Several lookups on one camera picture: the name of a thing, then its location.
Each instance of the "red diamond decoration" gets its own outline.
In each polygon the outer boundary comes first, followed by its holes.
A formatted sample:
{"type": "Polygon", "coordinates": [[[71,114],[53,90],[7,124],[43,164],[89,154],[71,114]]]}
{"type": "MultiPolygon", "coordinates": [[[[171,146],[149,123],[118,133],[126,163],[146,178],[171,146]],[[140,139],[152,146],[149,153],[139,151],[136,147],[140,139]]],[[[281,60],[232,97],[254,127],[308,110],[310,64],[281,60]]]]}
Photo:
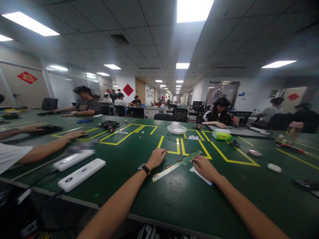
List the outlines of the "red diamond decoration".
{"type": "Polygon", "coordinates": [[[127,96],[130,96],[130,94],[132,94],[132,92],[133,92],[134,90],[132,89],[132,87],[131,87],[129,84],[127,84],[127,85],[124,87],[123,91],[124,91],[125,94],[127,94],[127,96]]]}
{"type": "Polygon", "coordinates": [[[297,93],[293,93],[289,96],[287,96],[288,99],[290,99],[291,101],[294,101],[295,99],[298,99],[299,98],[299,95],[297,93]]]}
{"type": "Polygon", "coordinates": [[[31,75],[28,72],[23,72],[20,75],[18,75],[17,77],[19,77],[21,80],[24,80],[25,82],[29,83],[29,84],[33,84],[37,81],[37,78],[35,78],[33,75],[31,75]]]}

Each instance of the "wristwatch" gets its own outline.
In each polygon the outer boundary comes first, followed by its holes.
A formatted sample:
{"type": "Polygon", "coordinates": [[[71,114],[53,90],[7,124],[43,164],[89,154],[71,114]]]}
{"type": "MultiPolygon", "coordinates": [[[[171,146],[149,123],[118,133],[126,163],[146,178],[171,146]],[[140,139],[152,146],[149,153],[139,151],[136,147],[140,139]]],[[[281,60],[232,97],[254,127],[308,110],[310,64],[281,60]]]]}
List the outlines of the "wristwatch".
{"type": "Polygon", "coordinates": [[[141,166],[139,166],[139,168],[137,169],[138,171],[140,171],[140,170],[144,170],[145,171],[145,173],[147,174],[147,176],[151,173],[151,171],[149,170],[149,168],[148,167],[146,167],[146,165],[145,164],[142,164],[141,166]]]}

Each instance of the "white sleeve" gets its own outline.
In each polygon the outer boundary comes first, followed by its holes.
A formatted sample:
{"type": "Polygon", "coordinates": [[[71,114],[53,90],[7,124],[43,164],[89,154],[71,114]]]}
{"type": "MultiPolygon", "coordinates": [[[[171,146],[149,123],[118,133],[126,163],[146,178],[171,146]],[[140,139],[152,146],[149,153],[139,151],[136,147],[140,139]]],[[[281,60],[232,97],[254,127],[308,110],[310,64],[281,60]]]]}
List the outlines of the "white sleeve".
{"type": "Polygon", "coordinates": [[[0,174],[22,159],[31,149],[31,146],[20,147],[0,143],[0,174]]]}

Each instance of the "circuit board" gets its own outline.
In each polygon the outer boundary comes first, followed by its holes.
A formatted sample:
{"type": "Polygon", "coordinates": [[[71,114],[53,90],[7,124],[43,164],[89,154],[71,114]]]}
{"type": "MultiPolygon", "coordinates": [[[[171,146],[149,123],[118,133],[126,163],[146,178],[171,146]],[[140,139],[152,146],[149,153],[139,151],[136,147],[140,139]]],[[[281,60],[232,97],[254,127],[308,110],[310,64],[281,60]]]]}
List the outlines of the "circuit board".
{"type": "Polygon", "coordinates": [[[179,167],[180,165],[182,165],[182,164],[186,165],[186,164],[187,164],[189,161],[191,161],[195,156],[201,155],[202,153],[203,153],[202,151],[195,150],[191,155],[187,156],[186,158],[177,160],[177,163],[176,163],[176,164],[170,165],[170,166],[168,166],[168,167],[166,168],[166,170],[164,170],[163,172],[154,175],[154,176],[152,177],[153,183],[156,182],[158,179],[164,177],[166,174],[170,173],[171,171],[173,171],[174,169],[176,169],[176,168],[179,167]]]}

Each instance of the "green workbench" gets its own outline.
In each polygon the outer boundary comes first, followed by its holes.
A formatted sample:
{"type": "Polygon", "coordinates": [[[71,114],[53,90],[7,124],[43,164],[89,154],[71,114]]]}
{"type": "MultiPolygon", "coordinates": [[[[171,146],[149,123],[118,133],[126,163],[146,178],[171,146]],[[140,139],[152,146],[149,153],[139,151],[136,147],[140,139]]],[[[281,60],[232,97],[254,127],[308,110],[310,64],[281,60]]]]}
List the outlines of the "green workbench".
{"type": "MultiPolygon", "coordinates": [[[[94,160],[105,160],[106,166],[88,180],[60,197],[92,208],[105,203],[134,173],[146,163],[152,151],[160,146],[168,150],[163,163],[151,175],[165,170],[180,158],[198,149],[211,160],[214,167],[232,185],[264,212],[290,238],[315,238],[319,222],[319,199],[310,192],[298,188],[292,179],[319,181],[319,137],[302,134],[299,148],[311,155],[280,149],[274,139],[233,137],[241,145],[239,149],[227,142],[217,141],[211,132],[193,130],[192,123],[178,123],[150,119],[104,116],[93,122],[77,124],[79,117],[61,117],[60,114],[37,116],[40,111],[30,111],[21,119],[12,120],[5,127],[30,124],[56,124],[64,130],[43,136],[18,135],[5,140],[15,145],[38,146],[53,141],[69,130],[79,128],[89,132],[86,138],[99,138],[95,154],[82,162],[45,178],[35,191],[52,195],[60,190],[60,179],[94,160]],[[99,128],[104,120],[117,120],[121,131],[109,133],[99,128]],[[168,132],[171,124],[185,126],[185,135],[168,132]],[[201,140],[187,139],[190,135],[201,140]],[[247,154],[255,149],[263,154],[256,158],[247,154]],[[282,168],[275,173],[267,168],[273,163],[282,168]]],[[[49,158],[30,165],[10,169],[0,175],[0,180],[20,187],[27,187],[42,175],[52,171],[53,163],[66,154],[66,147],[49,158]]],[[[155,183],[147,178],[132,206],[129,218],[193,234],[201,238],[250,238],[248,231],[235,211],[217,187],[210,187],[189,169],[191,164],[181,165],[155,183]]]]}

